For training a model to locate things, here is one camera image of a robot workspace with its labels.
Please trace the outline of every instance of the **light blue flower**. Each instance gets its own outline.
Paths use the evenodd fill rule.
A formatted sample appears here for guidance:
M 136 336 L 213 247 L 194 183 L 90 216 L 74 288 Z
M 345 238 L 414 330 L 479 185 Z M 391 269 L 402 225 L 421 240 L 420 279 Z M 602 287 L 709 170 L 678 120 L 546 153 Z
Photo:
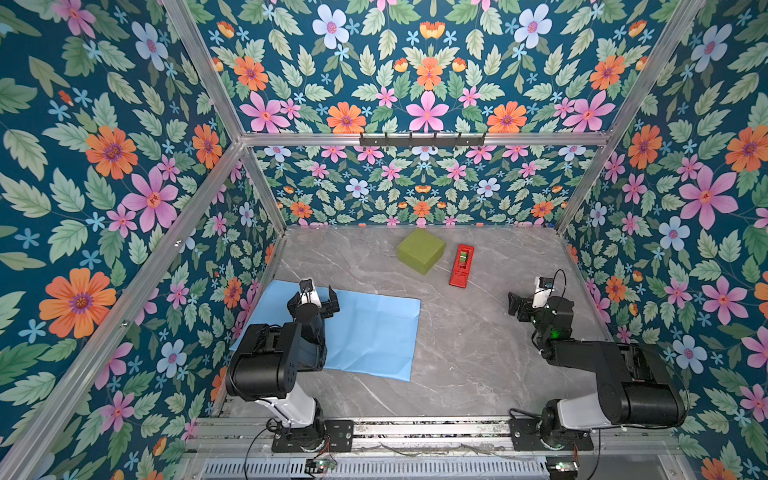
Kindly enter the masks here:
M 242 41 L 248 40 L 250 38 L 248 37 L 249 33 L 250 33 L 249 31 L 243 30 L 243 27 L 237 27 L 237 36 L 240 37 L 240 40 Z
M 63 104 L 60 107 L 55 101 L 51 100 L 51 106 L 53 108 L 49 108 L 48 113 L 51 115 L 56 115 L 59 121 L 63 121 L 65 118 L 72 118 L 72 116 L 67 113 L 67 110 L 69 110 L 67 105 Z
M 443 43 L 447 43 L 450 47 L 453 45 L 453 42 L 456 41 L 456 30 L 454 31 L 446 31 L 445 32 L 445 38 L 442 39 Z
M 139 462 L 139 452 L 131 452 L 128 454 L 128 461 L 125 462 L 123 468 L 133 470 L 136 464 Z
M 35 343 L 39 336 L 45 336 L 45 331 L 43 330 L 45 322 L 36 323 L 33 319 L 30 319 L 28 325 L 28 329 L 23 329 L 18 333 L 19 336 L 28 336 L 27 342 Z
M 88 265 L 88 268 L 91 270 L 93 270 L 94 265 L 101 263 L 101 259 L 98 258 L 98 250 L 94 250 L 93 252 L 83 250 L 83 257 L 85 257 L 85 260 L 80 261 L 80 266 Z
M 406 38 L 406 41 L 410 42 L 411 46 L 416 45 L 417 43 L 420 42 L 419 33 L 417 31 L 409 31 L 408 38 Z
M 131 367 L 130 370 L 128 370 L 128 374 L 133 374 L 139 371 L 139 367 L 141 364 L 144 363 L 143 360 L 140 359 L 138 355 L 136 355 L 136 358 L 128 362 L 128 366 Z
M 85 219 L 85 223 L 93 225 L 93 231 L 98 232 L 98 229 L 104 228 L 104 220 L 106 220 L 105 217 L 100 216 L 98 212 L 94 212 L 93 216 Z
M 75 94 L 74 102 L 76 104 L 83 104 L 83 107 L 87 107 L 88 104 L 93 101 L 88 98 L 88 90 L 78 90 L 77 88 L 72 88 L 72 91 Z
M 215 41 L 216 45 L 221 45 L 221 42 L 224 41 L 224 39 L 221 38 L 221 32 L 218 30 L 209 30 L 208 34 L 210 35 L 209 40 Z
M 22 248 L 24 250 L 27 250 L 29 248 L 29 245 L 31 244 L 33 247 L 37 247 L 40 245 L 40 243 L 37 242 L 36 239 L 40 238 L 39 233 L 32 233 L 32 230 L 29 230 L 29 228 L 24 229 L 24 235 L 21 235 L 20 233 L 17 233 L 13 236 L 16 240 L 24 242 L 22 244 Z

